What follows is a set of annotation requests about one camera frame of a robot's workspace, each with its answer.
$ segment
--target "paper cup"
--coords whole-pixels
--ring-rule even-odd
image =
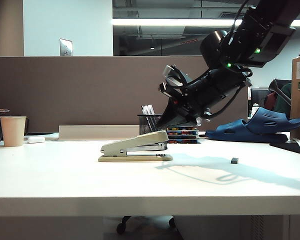
[[[5,147],[24,144],[26,116],[0,116],[3,143]]]

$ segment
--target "ceiling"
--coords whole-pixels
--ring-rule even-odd
[[[114,19],[234,19],[243,2],[244,0],[113,0],[112,5]],[[250,0],[248,3],[257,5],[258,2],[259,0]],[[114,53],[130,56],[171,53],[184,55],[188,49],[186,55],[200,55],[199,42],[218,29],[229,30],[191,26],[113,26],[114,45],[118,45]]]

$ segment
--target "ceiling pipe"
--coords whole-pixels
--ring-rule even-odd
[[[113,11],[119,12],[119,11],[159,11],[159,10],[182,10],[182,11],[237,11],[239,9],[238,7],[233,6],[187,6],[187,7],[178,7],[178,6],[165,6],[165,7],[152,7],[152,6],[114,6]]]

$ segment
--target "gray partition wall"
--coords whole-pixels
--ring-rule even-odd
[[[29,132],[137,125],[141,105],[152,104],[158,114],[165,110],[168,98],[158,86],[165,66],[174,64],[193,79],[207,69],[201,56],[0,57],[0,108],[27,116]],[[201,129],[239,118],[247,118],[246,89]]]

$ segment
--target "stapler base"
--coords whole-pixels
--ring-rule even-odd
[[[101,156],[98,162],[144,162],[144,161],[171,161],[173,157],[168,154],[156,155],[128,155],[128,156]]]

